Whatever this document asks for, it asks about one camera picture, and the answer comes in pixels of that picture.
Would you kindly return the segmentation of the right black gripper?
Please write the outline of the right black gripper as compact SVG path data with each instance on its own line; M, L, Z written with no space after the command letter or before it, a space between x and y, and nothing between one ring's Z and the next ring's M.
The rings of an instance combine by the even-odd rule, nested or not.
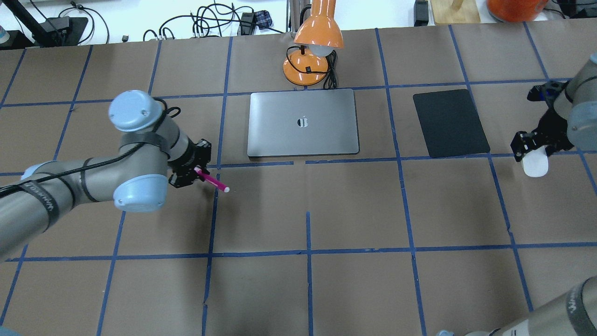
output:
M567 85L568 82L548 81L529 90L527 100L543 101L548 109L533 131L518 131L514 135L510 149L516 162L521 162L525 155L543 146L546 152L568 151L573 148L574 145L567 137L568 123L555 110L555 100L560 96L567 97Z

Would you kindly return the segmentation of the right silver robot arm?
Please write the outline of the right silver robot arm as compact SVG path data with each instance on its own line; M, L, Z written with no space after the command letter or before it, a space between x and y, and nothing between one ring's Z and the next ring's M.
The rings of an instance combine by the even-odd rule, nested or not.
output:
M532 132L518 132L510 146L517 162L530 177L544 176L548 156L579 147L596 149L596 54L576 76L565 82L549 81L533 87L527 96L544 101L548 110ZM594 336L596 334L596 277L570 290L528 315L491 331L473 336Z

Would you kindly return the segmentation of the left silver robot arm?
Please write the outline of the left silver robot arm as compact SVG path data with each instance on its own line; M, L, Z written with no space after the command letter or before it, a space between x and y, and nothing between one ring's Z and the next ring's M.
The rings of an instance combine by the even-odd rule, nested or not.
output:
M161 98L128 90L107 115L122 132L111 158L48 161L28 168L1 189L0 256L6 261L81 204L113 202L124 212L155 212L167 189L192 185L211 161L212 145L193 142L173 121Z

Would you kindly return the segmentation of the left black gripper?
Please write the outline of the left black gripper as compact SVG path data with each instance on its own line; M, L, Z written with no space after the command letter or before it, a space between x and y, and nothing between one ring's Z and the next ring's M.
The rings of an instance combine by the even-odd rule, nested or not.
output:
M171 155L168 160L168 167L171 169L171 176L168 183L180 189L194 184L197 179L205 181L196 173L196 168L204 170L207 174L207 165L211 162L212 144L202 139L193 143L190 138L186 140L185 150L180 155Z

